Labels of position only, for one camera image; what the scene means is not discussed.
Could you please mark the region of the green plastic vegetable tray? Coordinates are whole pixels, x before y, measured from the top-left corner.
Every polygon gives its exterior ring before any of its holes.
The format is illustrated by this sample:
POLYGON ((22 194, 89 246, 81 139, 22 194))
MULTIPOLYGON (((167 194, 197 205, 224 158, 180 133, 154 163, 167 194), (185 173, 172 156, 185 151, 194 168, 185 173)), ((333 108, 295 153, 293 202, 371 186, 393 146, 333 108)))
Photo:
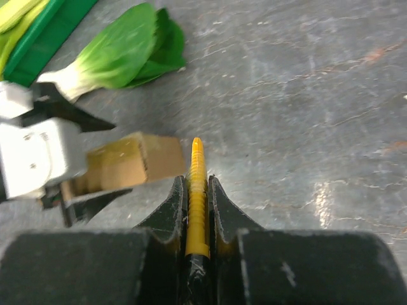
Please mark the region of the green plastic vegetable tray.
POLYGON ((49 1, 13 47, 2 78, 30 86, 96 3, 49 1))

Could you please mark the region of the yellow utility knife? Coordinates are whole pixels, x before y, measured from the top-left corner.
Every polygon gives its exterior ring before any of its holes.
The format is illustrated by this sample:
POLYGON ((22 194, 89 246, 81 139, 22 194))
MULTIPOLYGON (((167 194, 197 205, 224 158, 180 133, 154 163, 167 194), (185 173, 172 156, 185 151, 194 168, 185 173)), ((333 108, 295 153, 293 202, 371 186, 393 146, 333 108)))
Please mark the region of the yellow utility knife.
POLYGON ((210 304, 210 221, 204 145, 198 137, 191 145, 186 177, 188 216, 181 304, 210 304))

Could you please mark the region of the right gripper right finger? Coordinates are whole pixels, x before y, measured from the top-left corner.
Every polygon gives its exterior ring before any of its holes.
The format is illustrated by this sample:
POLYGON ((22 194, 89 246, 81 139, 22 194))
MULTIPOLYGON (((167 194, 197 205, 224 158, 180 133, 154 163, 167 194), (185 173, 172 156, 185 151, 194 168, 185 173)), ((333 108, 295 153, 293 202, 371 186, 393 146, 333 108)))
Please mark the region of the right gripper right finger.
POLYGON ((265 229, 209 179, 217 304, 405 304, 388 246, 366 231, 265 229))

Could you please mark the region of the brown cardboard express box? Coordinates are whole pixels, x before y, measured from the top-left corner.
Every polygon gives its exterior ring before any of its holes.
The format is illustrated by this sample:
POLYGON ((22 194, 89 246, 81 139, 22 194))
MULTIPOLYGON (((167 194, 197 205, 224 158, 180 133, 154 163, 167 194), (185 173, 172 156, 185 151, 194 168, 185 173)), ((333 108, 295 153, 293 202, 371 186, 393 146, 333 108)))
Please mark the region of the brown cardboard express box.
POLYGON ((142 132, 88 151, 86 161, 84 175, 62 183, 65 200, 176 177, 186 171, 178 138, 142 132))

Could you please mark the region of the green bok choy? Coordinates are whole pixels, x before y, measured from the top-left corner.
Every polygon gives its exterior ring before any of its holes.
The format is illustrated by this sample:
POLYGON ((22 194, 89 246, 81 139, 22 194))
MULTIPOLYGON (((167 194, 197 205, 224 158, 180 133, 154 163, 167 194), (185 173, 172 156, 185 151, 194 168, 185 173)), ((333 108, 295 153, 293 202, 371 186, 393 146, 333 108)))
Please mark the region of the green bok choy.
POLYGON ((42 73, 74 103, 97 89, 133 88, 186 65, 184 33, 166 8, 150 3, 129 8, 101 30, 67 67, 42 73))

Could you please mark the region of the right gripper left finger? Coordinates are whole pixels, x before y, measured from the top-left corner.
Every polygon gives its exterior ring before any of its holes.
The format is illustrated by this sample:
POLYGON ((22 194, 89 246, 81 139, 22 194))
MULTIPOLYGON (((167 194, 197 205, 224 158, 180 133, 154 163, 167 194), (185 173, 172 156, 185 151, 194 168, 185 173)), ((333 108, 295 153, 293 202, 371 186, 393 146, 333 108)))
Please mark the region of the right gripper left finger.
POLYGON ((177 304, 187 190, 132 229, 34 231, 1 248, 2 304, 177 304))

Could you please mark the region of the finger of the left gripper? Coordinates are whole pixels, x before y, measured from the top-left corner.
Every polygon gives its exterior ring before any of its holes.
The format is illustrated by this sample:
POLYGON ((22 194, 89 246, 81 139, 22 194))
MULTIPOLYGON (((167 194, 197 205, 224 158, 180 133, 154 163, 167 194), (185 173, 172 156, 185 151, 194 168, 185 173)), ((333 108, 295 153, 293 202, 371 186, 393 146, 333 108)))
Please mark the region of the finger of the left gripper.
POLYGON ((78 222, 89 222, 101 210, 120 196, 131 193, 131 189, 120 189, 95 196, 85 196, 83 199, 68 201, 62 197, 62 218, 65 226, 72 226, 78 222))
POLYGON ((70 103, 61 95, 55 83, 34 83, 32 89, 34 108, 31 111, 31 125, 51 118, 60 118, 76 123, 82 132, 99 132, 115 128, 115 124, 97 118, 70 103))

